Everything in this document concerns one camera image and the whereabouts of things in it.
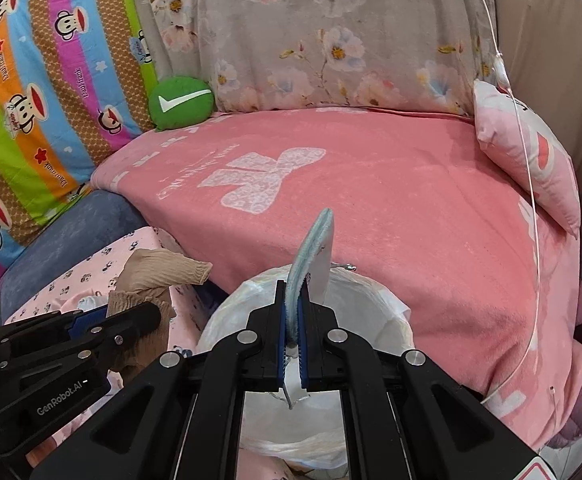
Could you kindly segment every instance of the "colorful striped quilt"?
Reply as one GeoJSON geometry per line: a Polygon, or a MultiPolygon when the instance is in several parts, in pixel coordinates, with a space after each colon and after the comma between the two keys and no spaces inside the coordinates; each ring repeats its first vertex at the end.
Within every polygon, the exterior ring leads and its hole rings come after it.
{"type": "Polygon", "coordinates": [[[0,4],[0,277],[112,152],[152,129],[133,0],[0,4]]]}

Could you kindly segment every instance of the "white bow print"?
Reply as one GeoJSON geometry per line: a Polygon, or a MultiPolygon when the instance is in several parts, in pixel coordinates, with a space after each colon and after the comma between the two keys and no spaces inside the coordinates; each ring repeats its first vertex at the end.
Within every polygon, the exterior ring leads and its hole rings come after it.
{"type": "Polygon", "coordinates": [[[255,152],[247,153],[227,164],[229,168],[243,169],[216,170],[197,187],[240,186],[224,195],[221,204],[259,215],[275,202],[285,177],[293,170],[317,162],[325,154],[322,148],[290,148],[275,160],[255,152]]]}

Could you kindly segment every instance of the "green ball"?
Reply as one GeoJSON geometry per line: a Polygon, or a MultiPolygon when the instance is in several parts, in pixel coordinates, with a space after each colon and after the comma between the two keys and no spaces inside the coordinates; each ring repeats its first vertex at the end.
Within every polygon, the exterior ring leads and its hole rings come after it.
{"type": "Polygon", "coordinates": [[[157,130],[186,128],[206,121],[215,98],[207,83],[193,77],[162,81],[149,96],[149,113],[157,130]]]}

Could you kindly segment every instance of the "pink pillow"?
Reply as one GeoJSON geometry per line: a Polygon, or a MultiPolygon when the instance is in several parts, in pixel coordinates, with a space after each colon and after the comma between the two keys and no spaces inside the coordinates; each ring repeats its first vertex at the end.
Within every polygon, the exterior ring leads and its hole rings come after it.
{"type": "MultiPolygon", "coordinates": [[[[484,81],[474,83],[474,99],[480,149],[529,191],[525,153],[513,101],[484,81]]],[[[549,126],[526,104],[517,102],[536,202],[577,238],[580,199],[571,157],[549,126]]]]}

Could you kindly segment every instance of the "white cord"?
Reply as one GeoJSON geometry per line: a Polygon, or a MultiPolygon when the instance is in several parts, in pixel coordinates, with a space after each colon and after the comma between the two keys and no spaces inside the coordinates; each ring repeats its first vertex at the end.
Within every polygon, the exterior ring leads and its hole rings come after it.
{"type": "Polygon", "coordinates": [[[540,310],[540,242],[538,241],[538,213],[536,211],[536,199],[533,194],[533,183],[531,179],[531,168],[529,166],[529,153],[527,152],[527,143],[525,142],[525,136],[522,131],[522,123],[520,121],[520,112],[518,111],[518,103],[513,96],[513,91],[511,90],[511,84],[509,82],[509,77],[507,76],[507,72],[504,67],[504,61],[502,60],[502,54],[498,49],[498,42],[495,38],[495,27],[494,22],[492,21],[491,13],[489,12],[489,6],[487,5],[486,0],[482,0],[482,5],[484,6],[484,10],[487,13],[487,17],[489,18],[489,27],[491,29],[492,38],[494,40],[494,47],[496,50],[496,56],[494,60],[494,72],[496,75],[496,80],[498,82],[498,87],[505,91],[508,96],[511,98],[513,102],[513,109],[516,112],[516,121],[518,123],[518,131],[520,133],[520,140],[522,141],[522,149],[525,153],[525,163],[527,167],[527,176],[529,177],[529,194],[531,195],[531,208],[533,209],[533,236],[534,236],[534,251],[536,256],[536,312],[534,314],[534,321],[533,321],[533,330],[531,332],[531,337],[529,338],[529,344],[527,344],[527,349],[525,350],[522,359],[518,365],[513,369],[513,372],[508,375],[508,377],[500,383],[500,385],[495,388],[489,395],[485,397],[485,399],[481,402],[481,404],[487,403],[490,399],[497,394],[503,386],[509,383],[513,376],[520,370],[523,362],[529,355],[529,351],[531,349],[531,345],[533,343],[534,337],[536,337],[536,330],[538,328],[538,312],[540,310]]]}

